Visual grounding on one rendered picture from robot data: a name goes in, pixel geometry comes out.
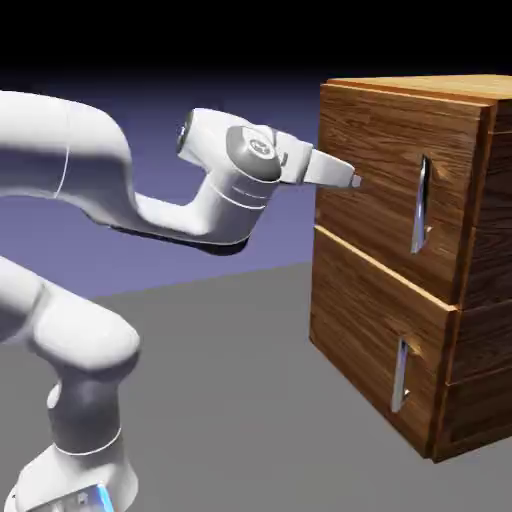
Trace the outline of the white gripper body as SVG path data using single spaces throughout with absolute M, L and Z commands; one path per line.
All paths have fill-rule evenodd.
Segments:
M 313 149 L 303 182 L 324 187 L 351 188 L 355 168 L 337 157 Z

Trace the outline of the large wooden cabinet door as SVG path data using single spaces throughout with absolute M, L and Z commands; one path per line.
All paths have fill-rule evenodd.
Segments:
M 343 86 L 320 89 L 319 146 L 362 182 L 322 189 L 318 221 L 447 304 L 464 285 L 491 107 Z M 432 164 L 424 247 L 410 252 L 422 156 Z

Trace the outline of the wooden cabinet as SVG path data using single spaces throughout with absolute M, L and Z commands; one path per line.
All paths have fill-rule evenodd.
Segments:
M 309 337 L 425 458 L 512 437 L 512 76 L 331 79 Z

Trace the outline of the small wooden cabinet door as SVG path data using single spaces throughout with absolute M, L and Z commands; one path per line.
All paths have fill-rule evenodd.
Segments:
M 446 358 L 458 312 L 322 227 L 314 232 L 310 339 L 423 457 L 433 452 Z M 397 346 L 406 387 L 390 410 Z

